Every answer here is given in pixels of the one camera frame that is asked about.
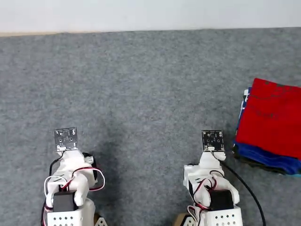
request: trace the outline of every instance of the white wall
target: white wall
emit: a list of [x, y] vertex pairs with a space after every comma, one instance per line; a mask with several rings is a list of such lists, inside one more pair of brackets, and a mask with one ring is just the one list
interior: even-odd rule
[[0, 32], [301, 26], [301, 0], [0, 0]]

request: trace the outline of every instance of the stack of folded clothes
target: stack of folded clothes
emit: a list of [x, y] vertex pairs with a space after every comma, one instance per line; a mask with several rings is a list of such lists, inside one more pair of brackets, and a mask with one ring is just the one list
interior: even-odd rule
[[254, 167], [301, 175], [301, 88], [255, 79], [244, 91], [234, 156]]

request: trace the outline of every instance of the blue cloth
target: blue cloth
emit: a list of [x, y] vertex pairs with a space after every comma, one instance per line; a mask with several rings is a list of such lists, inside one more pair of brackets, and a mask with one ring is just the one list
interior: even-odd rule
[[[246, 107], [247, 97], [250, 94], [250, 91], [251, 91], [251, 87], [249, 87], [244, 92], [244, 99], [242, 101], [240, 114], [239, 114], [238, 128], [239, 128], [240, 119]], [[256, 162], [259, 162], [269, 167], [283, 169], [289, 175], [295, 175], [301, 172], [301, 161], [296, 158], [273, 154], [259, 147], [238, 143], [236, 141], [234, 141], [234, 145], [238, 147], [237, 149], [238, 154], [243, 157], [254, 160]]]

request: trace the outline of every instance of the red cloth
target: red cloth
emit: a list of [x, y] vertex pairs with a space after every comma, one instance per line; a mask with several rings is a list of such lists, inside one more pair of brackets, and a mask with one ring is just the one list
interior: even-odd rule
[[301, 160], [301, 88], [254, 79], [236, 141]]

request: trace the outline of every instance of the circuit board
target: circuit board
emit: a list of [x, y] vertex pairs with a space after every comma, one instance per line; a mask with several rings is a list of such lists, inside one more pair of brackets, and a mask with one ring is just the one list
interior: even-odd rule
[[65, 128], [55, 130], [56, 151], [71, 151], [78, 149], [77, 129]]
[[224, 152], [224, 140], [222, 130], [202, 130], [204, 152]]

